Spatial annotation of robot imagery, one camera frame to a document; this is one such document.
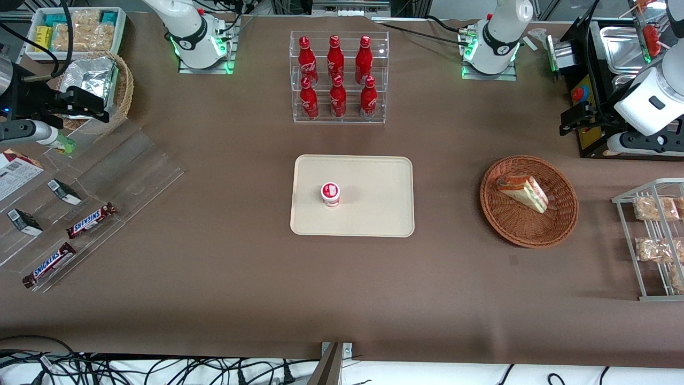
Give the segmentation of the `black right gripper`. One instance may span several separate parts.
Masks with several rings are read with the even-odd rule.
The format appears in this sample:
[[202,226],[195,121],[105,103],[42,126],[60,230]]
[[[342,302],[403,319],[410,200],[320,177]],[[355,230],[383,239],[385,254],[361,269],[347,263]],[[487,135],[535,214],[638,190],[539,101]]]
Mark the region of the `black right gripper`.
[[67,120],[96,119],[109,124],[110,113],[102,97],[79,86],[68,86],[66,91],[58,93],[44,81],[24,81],[26,76],[32,75],[34,73],[27,69],[2,70],[2,117],[11,120],[41,119],[59,113]]

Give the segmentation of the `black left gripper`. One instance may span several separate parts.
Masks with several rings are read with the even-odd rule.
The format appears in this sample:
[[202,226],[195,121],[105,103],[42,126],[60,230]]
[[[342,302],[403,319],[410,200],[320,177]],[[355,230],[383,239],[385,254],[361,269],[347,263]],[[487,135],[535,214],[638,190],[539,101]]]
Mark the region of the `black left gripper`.
[[574,130],[587,127],[587,133],[601,132],[601,134],[622,134],[625,131],[625,121],[609,103],[577,103],[561,114],[559,135],[566,136]]

